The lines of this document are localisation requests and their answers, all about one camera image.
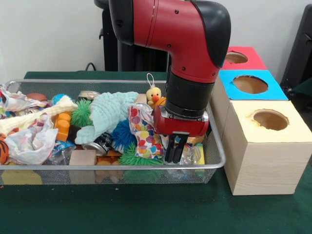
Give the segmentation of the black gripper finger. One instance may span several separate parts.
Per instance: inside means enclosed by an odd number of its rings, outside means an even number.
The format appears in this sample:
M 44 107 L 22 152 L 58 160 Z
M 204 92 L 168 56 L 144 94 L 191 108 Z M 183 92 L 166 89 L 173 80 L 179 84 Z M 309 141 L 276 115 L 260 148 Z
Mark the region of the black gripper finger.
M 166 150 L 165 161 L 168 163 L 173 162 L 174 154 L 175 154 L 175 139 L 176 135 L 169 135 L 168 146 Z
M 174 152 L 174 163 L 179 163 L 182 153 L 183 153 L 183 149 L 185 144 L 187 143 L 187 139 L 188 136 L 178 136 L 180 138 L 178 145 L 175 148 L 175 152 Z

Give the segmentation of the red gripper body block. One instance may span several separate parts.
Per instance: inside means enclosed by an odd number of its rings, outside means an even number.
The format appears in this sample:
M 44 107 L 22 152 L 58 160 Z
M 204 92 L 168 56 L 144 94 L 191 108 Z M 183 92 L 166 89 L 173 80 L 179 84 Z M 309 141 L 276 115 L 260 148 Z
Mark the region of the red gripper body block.
M 207 131 L 208 125 L 207 111 L 204 111 L 201 118 L 186 119 L 170 114 L 164 106 L 157 106 L 154 109 L 154 129 L 157 134 L 184 134 L 190 137 L 201 137 Z

